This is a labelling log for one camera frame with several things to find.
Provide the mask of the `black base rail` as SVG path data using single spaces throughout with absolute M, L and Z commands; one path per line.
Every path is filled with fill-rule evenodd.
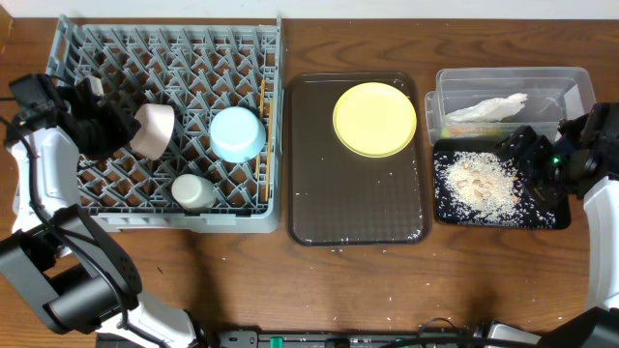
M 417 331 L 266 331 L 259 326 L 232 327 L 217 333 L 215 345 L 221 348 L 271 348 L 271 347 L 382 347 L 384 345 L 413 338 L 456 338 L 470 335 L 464 328 L 427 327 Z

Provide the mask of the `grey dishwasher rack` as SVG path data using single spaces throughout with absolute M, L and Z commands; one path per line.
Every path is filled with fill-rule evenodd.
M 130 114 L 146 103 L 174 109 L 172 137 L 159 159 L 130 147 L 101 160 L 81 158 L 80 204 L 103 228 L 188 229 L 199 233 L 270 233 L 280 223 L 279 163 L 283 35 L 271 26 L 77 26 L 61 17 L 45 74 L 103 83 L 104 97 Z M 209 128 L 220 111 L 240 106 L 258 118 L 266 78 L 263 125 L 275 101 L 270 199 L 265 199 L 267 141 L 255 162 L 220 159 Z M 193 174 L 212 182 L 215 205 L 189 212 L 172 196 L 173 181 Z

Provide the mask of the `clear plastic bin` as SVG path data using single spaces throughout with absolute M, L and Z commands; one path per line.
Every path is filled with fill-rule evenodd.
M 518 114 L 494 123 L 455 123 L 445 115 L 493 98 L 516 93 L 528 95 Z M 520 126 L 554 142 L 558 124 L 575 119 L 596 103 L 589 73 L 578 67 L 466 68 L 445 69 L 436 76 L 436 89 L 425 96 L 429 142 L 440 139 L 442 129 L 451 126 L 486 126 L 501 129 L 501 139 Z

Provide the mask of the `wooden chopstick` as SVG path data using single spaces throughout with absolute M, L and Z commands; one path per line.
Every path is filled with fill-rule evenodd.
M 263 126 L 263 117 L 264 117 L 264 103 L 265 103 L 265 91 L 266 91 L 266 78 L 263 77 L 261 80 L 261 85 L 260 85 L 260 101 L 259 101 L 259 125 Z M 260 160 L 261 157 L 261 149 L 258 150 L 258 154 L 256 156 L 256 162 L 255 162 L 255 171 L 254 171 L 254 176 L 256 181 L 259 180 L 259 176 L 260 176 Z
M 267 156 L 266 156 L 266 179 L 265 179 L 265 199 L 268 203 L 270 197 L 270 178 L 271 178 L 271 155 L 272 155 L 272 133 L 274 123 L 274 105 L 275 101 L 271 101 L 269 104 L 269 119 L 268 119 L 268 133 L 267 133 Z

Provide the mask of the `dark brown serving tray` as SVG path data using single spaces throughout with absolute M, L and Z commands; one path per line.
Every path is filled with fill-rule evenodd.
M 332 117 L 338 98 L 365 82 L 417 100 L 404 72 L 306 73 L 286 86 L 287 230 L 302 246 L 415 245 L 430 233 L 422 136 L 383 159 L 357 155 L 337 137 Z

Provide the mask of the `pink bowl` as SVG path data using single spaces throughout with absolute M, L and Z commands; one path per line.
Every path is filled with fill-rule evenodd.
M 172 137 L 175 114 L 167 104 L 143 104 L 134 119 L 140 129 L 130 141 L 130 147 L 149 160 L 157 160 L 164 153 Z

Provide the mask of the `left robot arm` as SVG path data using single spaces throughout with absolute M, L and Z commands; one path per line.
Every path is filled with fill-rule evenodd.
M 57 334 L 96 334 L 109 347 L 217 346 L 189 312 L 144 290 L 130 256 L 80 204 L 79 160 L 104 160 L 124 147 L 159 158 L 173 109 L 146 103 L 130 114 L 105 99 L 93 76 L 72 83 L 27 74 L 10 90 L 20 110 L 6 122 L 5 146 L 19 183 L 2 276 Z

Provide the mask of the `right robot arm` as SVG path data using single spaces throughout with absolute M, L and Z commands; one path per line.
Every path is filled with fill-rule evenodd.
M 585 311 L 540 338 L 538 347 L 618 345 L 618 104 L 600 102 L 557 128 L 550 142 L 522 126 L 495 146 L 495 155 L 520 170 L 525 191 L 544 208 L 573 194 L 589 227 Z

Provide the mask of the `yellow plate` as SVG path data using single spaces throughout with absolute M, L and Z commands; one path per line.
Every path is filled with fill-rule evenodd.
M 379 159 L 403 150 L 413 139 L 418 120 L 412 101 L 398 88 L 365 82 L 339 97 L 332 123 L 339 141 L 347 149 Z

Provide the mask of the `white cup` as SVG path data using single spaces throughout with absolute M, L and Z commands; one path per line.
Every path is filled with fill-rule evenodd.
M 209 180 L 193 174 L 183 174 L 173 181 L 171 192 L 181 207 L 197 213 L 215 205 L 215 190 L 214 184 Z

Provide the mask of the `white napkin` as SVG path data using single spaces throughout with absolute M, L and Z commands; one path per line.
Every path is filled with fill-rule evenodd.
M 445 115 L 448 123 L 494 123 L 514 116 L 524 107 L 528 95 L 516 93 L 507 98 L 493 98 Z

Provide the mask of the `green snack wrapper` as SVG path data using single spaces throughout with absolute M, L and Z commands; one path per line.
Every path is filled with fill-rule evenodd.
M 451 126 L 441 130 L 441 138 L 498 137 L 503 131 L 486 126 Z

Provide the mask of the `light blue plate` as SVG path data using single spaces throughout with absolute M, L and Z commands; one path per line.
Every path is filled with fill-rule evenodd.
M 227 162 L 254 159 L 266 144 L 264 125 L 249 109 L 231 106 L 215 115 L 209 128 L 210 147 Z

